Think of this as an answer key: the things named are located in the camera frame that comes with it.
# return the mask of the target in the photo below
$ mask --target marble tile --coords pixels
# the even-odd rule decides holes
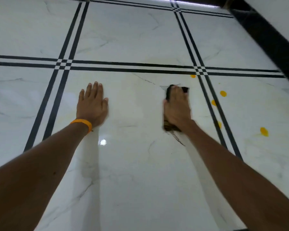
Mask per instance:
[[[172,11],[95,2],[75,59],[193,66]]]
[[[162,130],[165,88],[181,84],[193,117],[218,139],[198,79],[71,71],[54,132],[75,118],[79,91],[94,80],[109,117],[77,148],[37,230],[219,230],[185,147]]]
[[[205,66],[277,69],[232,18],[183,13]]]
[[[0,66],[0,166],[23,152],[51,74]]]
[[[243,160],[289,198],[289,81],[226,76],[210,79]],[[219,94],[221,90],[227,92],[226,97]],[[268,136],[261,128],[266,128]]]
[[[70,0],[0,0],[0,55],[57,58],[77,5]]]

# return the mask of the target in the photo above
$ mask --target orange wristband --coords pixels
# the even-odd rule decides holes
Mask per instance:
[[[92,124],[91,124],[91,122],[89,122],[89,121],[87,121],[87,120],[85,120],[85,119],[75,119],[75,120],[73,120],[70,124],[72,124],[72,123],[78,123],[78,122],[82,122],[82,123],[84,123],[84,124],[86,124],[86,125],[88,126],[89,130],[88,130],[88,133],[87,133],[87,134],[89,134],[89,133],[92,131]]]

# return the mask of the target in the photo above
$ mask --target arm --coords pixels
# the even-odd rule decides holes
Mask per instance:
[[[191,140],[219,190],[250,230],[289,231],[289,199],[197,126],[181,88],[172,88],[164,112]]]
[[[81,90],[77,119],[96,127],[108,113],[108,98],[97,82]],[[31,231],[63,178],[73,154],[88,132],[83,123],[69,124],[34,148],[0,167],[0,230]]]

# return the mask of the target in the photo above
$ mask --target wall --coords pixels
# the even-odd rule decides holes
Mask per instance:
[[[245,0],[289,41],[289,0]]]

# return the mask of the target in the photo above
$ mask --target white marble floor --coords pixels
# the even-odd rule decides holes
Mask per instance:
[[[289,81],[226,11],[163,0],[0,0],[0,166],[75,118],[103,83],[109,117],[86,136],[36,230],[245,226],[184,136],[162,130],[170,84],[193,118],[289,197]]]

